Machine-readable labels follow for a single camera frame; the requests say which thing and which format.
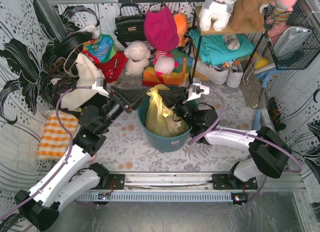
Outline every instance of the trash can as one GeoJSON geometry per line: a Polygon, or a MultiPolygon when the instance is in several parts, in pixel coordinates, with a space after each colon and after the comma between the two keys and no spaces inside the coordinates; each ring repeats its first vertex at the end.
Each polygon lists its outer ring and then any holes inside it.
{"type": "MultiPolygon", "coordinates": [[[[190,103],[192,104],[192,106],[196,106],[196,102],[194,100],[192,100],[190,103]]],[[[143,127],[146,137],[148,138],[150,144],[157,150],[159,150],[161,153],[173,152],[181,149],[181,147],[184,146],[184,144],[188,140],[191,128],[189,128],[187,132],[175,137],[162,137],[154,133],[151,133],[145,127],[149,104],[150,96],[146,96],[142,101],[141,105],[139,106],[137,114],[139,122],[143,127]]]]}

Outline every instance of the teal towel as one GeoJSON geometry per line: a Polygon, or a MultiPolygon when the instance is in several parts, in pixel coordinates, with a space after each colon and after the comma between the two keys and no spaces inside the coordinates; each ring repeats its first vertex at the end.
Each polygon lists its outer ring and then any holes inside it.
{"type": "MultiPolygon", "coordinates": [[[[198,46],[199,32],[192,29],[189,35],[192,37],[195,47],[198,46]]],[[[200,46],[199,55],[203,63],[216,66],[224,62],[249,56],[254,51],[254,45],[242,34],[236,35],[240,41],[237,50],[228,49],[221,34],[204,35],[200,46]]]]}

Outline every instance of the black wire basket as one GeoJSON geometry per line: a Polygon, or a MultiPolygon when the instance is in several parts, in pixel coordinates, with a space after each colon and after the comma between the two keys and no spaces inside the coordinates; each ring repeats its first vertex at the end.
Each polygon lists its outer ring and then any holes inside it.
{"type": "Polygon", "coordinates": [[[320,52],[320,42],[317,35],[313,31],[306,20],[302,9],[296,4],[292,12],[280,13],[276,16],[272,15],[273,6],[269,6],[265,15],[264,28],[266,30],[265,37],[270,38],[271,42],[268,43],[269,49],[277,70],[304,70],[311,62],[317,57],[320,52]],[[311,34],[303,42],[299,49],[276,56],[274,45],[277,43],[283,34],[283,28],[298,26],[311,30],[311,34]],[[280,34],[277,34],[275,28],[282,28],[280,34]]]}

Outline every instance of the floral floor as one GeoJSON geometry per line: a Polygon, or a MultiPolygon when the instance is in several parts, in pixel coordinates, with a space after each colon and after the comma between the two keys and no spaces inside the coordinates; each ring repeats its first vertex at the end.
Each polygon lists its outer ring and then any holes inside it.
{"type": "MultiPolygon", "coordinates": [[[[246,107],[241,90],[227,85],[216,85],[205,82],[211,90],[219,93],[225,101],[225,115],[219,125],[240,130],[250,130],[256,110],[246,107]]],[[[121,78],[122,88],[136,88],[137,81],[121,78]]],[[[221,102],[214,95],[202,96],[199,102],[213,105],[219,114],[221,102]]],[[[267,110],[262,110],[264,118],[269,118],[267,110]]],[[[136,172],[198,172],[198,171],[229,171],[232,165],[244,160],[248,151],[221,145],[193,144],[184,145],[181,149],[160,153],[153,148],[147,139],[144,129],[140,126],[137,112],[122,113],[105,134],[106,142],[97,153],[95,162],[102,163],[110,171],[136,172]]]]}

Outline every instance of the trash bag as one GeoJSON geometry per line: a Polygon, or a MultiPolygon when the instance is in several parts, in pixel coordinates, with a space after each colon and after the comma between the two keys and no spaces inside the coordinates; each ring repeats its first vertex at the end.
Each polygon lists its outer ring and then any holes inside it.
{"type": "Polygon", "coordinates": [[[185,121],[177,117],[162,101],[159,90],[170,90],[159,84],[147,93],[150,96],[150,105],[146,115],[145,127],[151,133],[162,137],[175,137],[189,130],[185,121]]]}

